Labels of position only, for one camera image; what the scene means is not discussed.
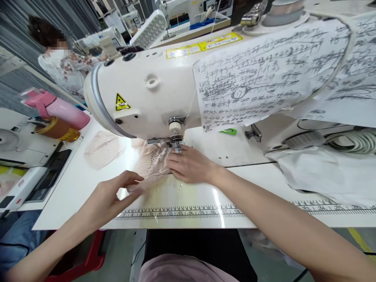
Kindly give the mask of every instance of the handwritten paper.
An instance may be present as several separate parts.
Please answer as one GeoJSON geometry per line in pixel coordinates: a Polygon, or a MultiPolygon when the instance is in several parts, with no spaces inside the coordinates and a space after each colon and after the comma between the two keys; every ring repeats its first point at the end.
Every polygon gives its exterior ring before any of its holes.
{"type": "MultiPolygon", "coordinates": [[[[353,18],[358,27],[356,43],[346,64],[321,94],[284,114],[299,119],[376,127],[376,15],[353,18]]],[[[344,36],[334,37],[338,46],[344,36]]],[[[326,81],[330,74],[316,77],[326,81]]]]}
{"type": "Polygon", "coordinates": [[[249,125],[309,97],[342,57],[348,34],[317,21],[211,53],[193,66],[204,131],[249,125]]]}

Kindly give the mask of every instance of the measuring ruler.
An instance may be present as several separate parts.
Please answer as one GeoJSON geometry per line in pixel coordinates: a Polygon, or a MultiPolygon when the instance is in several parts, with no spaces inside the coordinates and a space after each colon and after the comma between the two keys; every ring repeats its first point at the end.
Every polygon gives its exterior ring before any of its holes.
{"type": "MultiPolygon", "coordinates": [[[[331,200],[290,201],[311,215],[361,215],[376,214],[372,207],[337,204],[331,200]]],[[[124,210],[115,220],[149,219],[209,219],[246,217],[234,204],[172,206],[159,208],[134,208],[124,210]]]]}

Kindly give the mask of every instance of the dark hair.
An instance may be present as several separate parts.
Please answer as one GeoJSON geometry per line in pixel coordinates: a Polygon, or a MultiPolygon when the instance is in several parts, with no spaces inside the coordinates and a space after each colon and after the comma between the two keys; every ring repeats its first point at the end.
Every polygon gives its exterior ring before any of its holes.
{"type": "Polygon", "coordinates": [[[48,47],[56,47],[58,41],[66,41],[60,30],[50,24],[48,21],[29,15],[30,36],[40,45],[48,47]]]}

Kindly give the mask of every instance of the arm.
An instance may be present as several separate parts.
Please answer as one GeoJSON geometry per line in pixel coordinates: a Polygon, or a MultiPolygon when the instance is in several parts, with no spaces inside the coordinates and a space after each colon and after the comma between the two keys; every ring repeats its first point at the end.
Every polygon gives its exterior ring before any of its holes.
{"type": "Polygon", "coordinates": [[[118,189],[142,180],[137,173],[125,171],[113,179],[100,182],[75,215],[8,271],[6,281],[44,281],[67,251],[108,223],[142,194],[142,190],[136,190],[120,201],[116,196],[118,189]]]}
{"type": "Polygon", "coordinates": [[[87,72],[91,71],[93,67],[100,62],[100,60],[96,57],[86,57],[76,53],[71,53],[67,58],[67,61],[70,63],[73,69],[87,72]]]}
{"type": "Polygon", "coordinates": [[[367,256],[313,216],[197,150],[182,148],[181,154],[170,154],[167,163],[178,179],[216,186],[278,248],[308,268],[316,281],[368,282],[376,277],[376,267],[367,256]]]}

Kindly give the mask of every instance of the pink clothing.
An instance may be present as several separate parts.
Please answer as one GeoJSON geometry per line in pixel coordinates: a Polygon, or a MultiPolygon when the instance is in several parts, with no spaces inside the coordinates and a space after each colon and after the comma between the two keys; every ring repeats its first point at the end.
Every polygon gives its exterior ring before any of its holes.
{"type": "Polygon", "coordinates": [[[141,268],[139,282],[239,282],[230,274],[195,257],[164,254],[141,268]]]}

